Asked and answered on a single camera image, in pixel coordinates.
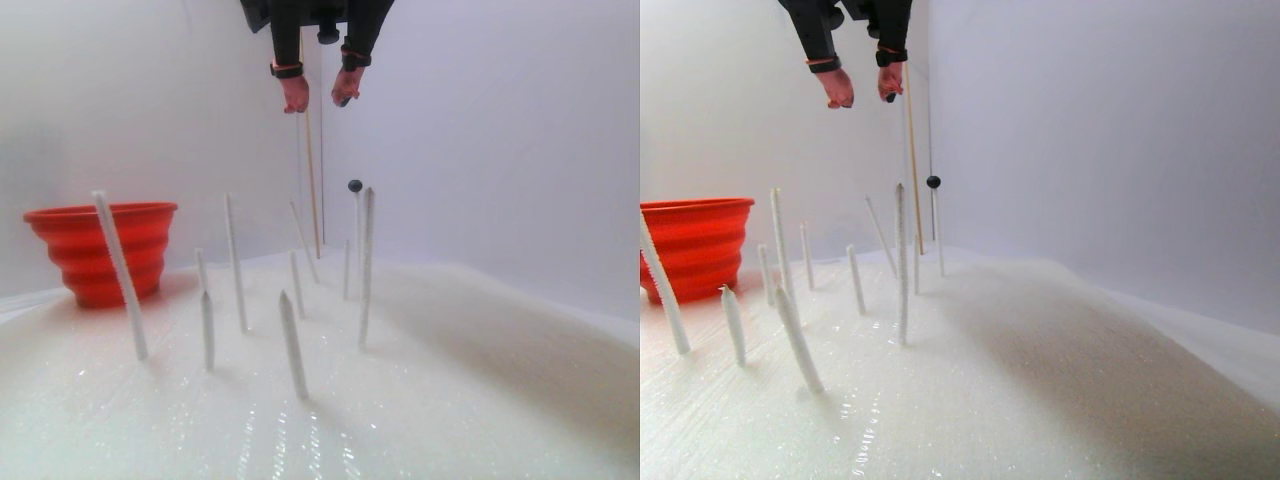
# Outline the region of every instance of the white wall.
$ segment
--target white wall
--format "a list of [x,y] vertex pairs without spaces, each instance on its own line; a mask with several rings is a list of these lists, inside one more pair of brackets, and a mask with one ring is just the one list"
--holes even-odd
[[1280,3],[934,3],[948,243],[1280,333]]
[[[908,36],[916,165],[925,234],[929,210],[928,3],[916,0]],[[850,110],[827,110],[822,86],[776,0],[641,0],[640,129],[644,200],[754,197],[744,247],[772,244],[769,189],[782,188],[788,247],[799,259],[806,220],[815,257],[879,248],[864,195],[892,228],[893,186],[904,177],[902,99],[876,93],[876,41],[867,22],[845,22],[836,50],[854,78]]]
[[113,202],[177,202],[170,266],[191,265],[197,246],[225,259],[224,191],[246,205],[242,255],[292,244],[301,119],[280,113],[270,37],[250,35],[237,3],[0,9],[0,297],[60,284],[22,214],[92,204],[91,189]]
[[[326,236],[378,191],[378,256],[465,262],[543,298],[636,319],[636,6],[399,1],[361,99],[324,109]],[[337,47],[324,52],[328,92]]]

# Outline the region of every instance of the white stick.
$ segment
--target white stick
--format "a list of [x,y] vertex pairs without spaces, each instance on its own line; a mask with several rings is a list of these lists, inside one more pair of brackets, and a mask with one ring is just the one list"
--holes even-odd
[[849,271],[854,275],[854,294],[858,296],[858,315],[867,315],[867,303],[863,301],[863,275],[858,273],[858,255],[854,246],[845,248],[849,255]]
[[298,317],[307,317],[307,308],[302,306],[302,280],[298,279],[298,256],[289,251],[289,271],[293,273],[293,300],[298,302]]
[[905,195],[902,184],[897,184],[895,189],[895,196],[897,197],[897,266],[899,270],[904,273],[897,278],[897,344],[899,347],[906,347],[906,202],[902,196]]
[[933,201],[933,241],[938,247],[938,276],[947,276],[947,268],[942,261],[942,214],[938,212],[937,188],[929,188],[929,200]]
[[293,393],[307,399],[307,375],[302,371],[302,349],[298,347],[298,325],[293,321],[293,305],[280,291],[280,324],[284,325],[284,348],[289,355],[289,372],[293,374]]
[[106,237],[106,251],[111,256],[111,266],[115,269],[115,280],[120,283],[120,294],[124,296],[124,307],[129,312],[129,326],[133,328],[133,349],[138,360],[147,360],[147,337],[142,333],[142,307],[138,305],[138,292],[133,288],[133,275],[129,274],[129,264],[124,259],[124,246],[120,244],[120,234],[115,230],[115,218],[111,207],[106,204],[106,193],[93,192],[93,204],[97,206],[97,221],[102,224],[102,236]]
[[721,305],[724,306],[724,317],[728,320],[728,334],[733,338],[733,353],[737,356],[737,366],[746,366],[746,340],[742,335],[742,311],[737,306],[737,297],[728,285],[721,287]]
[[209,292],[209,273],[205,270],[205,250],[196,248],[196,271],[200,273],[200,289]]
[[774,306],[773,300],[773,269],[769,268],[769,253],[764,247],[764,243],[755,246],[755,253],[760,257],[760,276],[764,280],[764,297],[769,301],[769,306]]
[[214,302],[209,291],[200,296],[200,315],[205,326],[205,370],[214,370]]
[[[352,228],[356,238],[356,274],[365,274],[365,224],[364,224],[364,207],[360,205],[360,192],[353,192],[356,196],[356,225]],[[364,284],[364,276],[358,279],[360,284]],[[357,300],[360,298],[360,292],[356,292]]]
[[872,224],[876,225],[876,236],[881,239],[881,248],[884,248],[884,259],[888,260],[888,270],[897,276],[897,266],[893,265],[893,255],[890,253],[888,242],[884,241],[884,230],[879,228],[879,219],[876,218],[876,207],[872,206],[872,196],[867,196],[867,212],[872,215]]
[[787,260],[787,241],[782,229],[782,205],[778,201],[778,196],[782,193],[781,188],[774,188],[771,192],[771,200],[773,204],[773,241],[778,246],[778,266],[782,268],[782,288],[787,293],[794,293],[796,291],[796,283],[791,279],[791,261]]
[[658,259],[658,247],[653,244],[653,234],[649,232],[649,223],[644,214],[640,214],[640,233],[644,236],[643,248],[644,261],[649,264],[649,275],[658,287],[658,298],[662,300],[662,310],[667,314],[667,323],[671,324],[671,334],[676,338],[676,351],[680,355],[689,353],[689,337],[685,334],[685,325],[680,321],[680,305],[676,302],[676,291],[671,288],[671,279],[667,278],[667,269]]
[[809,289],[814,291],[817,287],[813,284],[813,256],[809,255],[809,225],[804,221],[800,223],[800,248],[804,251],[804,273],[809,276]]
[[236,310],[239,312],[241,332],[248,332],[244,315],[244,280],[241,278],[239,255],[236,253],[236,223],[232,220],[232,195],[227,193],[227,243],[232,257],[232,276],[236,278]]
[[346,301],[351,285],[351,241],[342,242],[342,300]]
[[298,243],[302,243],[302,255],[307,257],[307,265],[311,268],[311,279],[315,283],[320,283],[320,274],[316,273],[316,260],[311,257],[311,247],[307,246],[307,234],[302,233],[302,220],[298,218],[298,206],[289,201],[289,210],[293,211],[293,227],[298,229]]
[[800,372],[804,374],[804,381],[809,384],[809,392],[822,393],[822,380],[818,379],[818,369],[813,366],[813,357],[809,356],[809,346],[805,343],[804,332],[800,329],[800,316],[796,315],[795,302],[791,301],[791,297],[783,288],[778,288],[777,294],[782,326],[787,330],[787,338],[791,340],[791,351],[796,355],[796,362],[800,364]]
[[916,244],[919,244],[922,237],[916,232],[915,237],[911,238],[911,282],[915,283],[915,289],[913,291],[915,294],[920,294],[920,250],[916,248]]
[[372,302],[374,291],[374,187],[365,189],[365,242],[361,247],[365,273],[362,276],[364,288],[360,294],[360,348],[365,348],[369,338],[369,305]]

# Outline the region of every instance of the wrist strap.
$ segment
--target wrist strap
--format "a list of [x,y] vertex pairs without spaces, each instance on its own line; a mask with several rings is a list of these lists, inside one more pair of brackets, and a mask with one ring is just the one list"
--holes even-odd
[[356,72],[357,68],[372,64],[372,56],[361,56],[360,54],[356,54],[356,50],[351,47],[351,37],[346,37],[342,44],[342,69],[344,72]]
[[271,64],[271,65],[268,65],[268,67],[271,70],[271,77],[275,77],[275,78],[279,78],[279,79],[293,78],[293,77],[302,77],[302,64],[301,63],[298,63],[297,65],[288,67],[288,68],[282,68],[282,69],[276,69],[275,64]]
[[892,63],[900,63],[900,61],[906,61],[906,50],[899,52],[876,50],[876,65],[879,68],[884,68]]
[[838,69],[840,69],[840,56],[832,56],[831,61],[809,64],[809,73],[813,74],[835,72]]

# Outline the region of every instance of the person's hand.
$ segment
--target person's hand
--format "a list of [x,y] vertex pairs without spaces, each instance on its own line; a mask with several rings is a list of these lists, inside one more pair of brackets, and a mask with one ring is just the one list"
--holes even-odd
[[818,77],[818,82],[822,82],[822,88],[827,91],[828,109],[838,109],[841,106],[846,109],[854,108],[854,81],[849,79],[849,74],[845,73],[844,68],[817,73],[815,76]]
[[351,99],[360,99],[360,77],[365,74],[365,68],[356,68],[355,72],[338,70],[338,78],[333,81],[333,104],[346,106]]
[[877,84],[881,100],[888,101],[890,93],[902,95],[902,61],[891,63],[888,67],[881,69]]
[[293,78],[280,78],[280,87],[284,88],[284,113],[307,111],[307,102],[311,99],[311,87],[307,78],[298,76]]

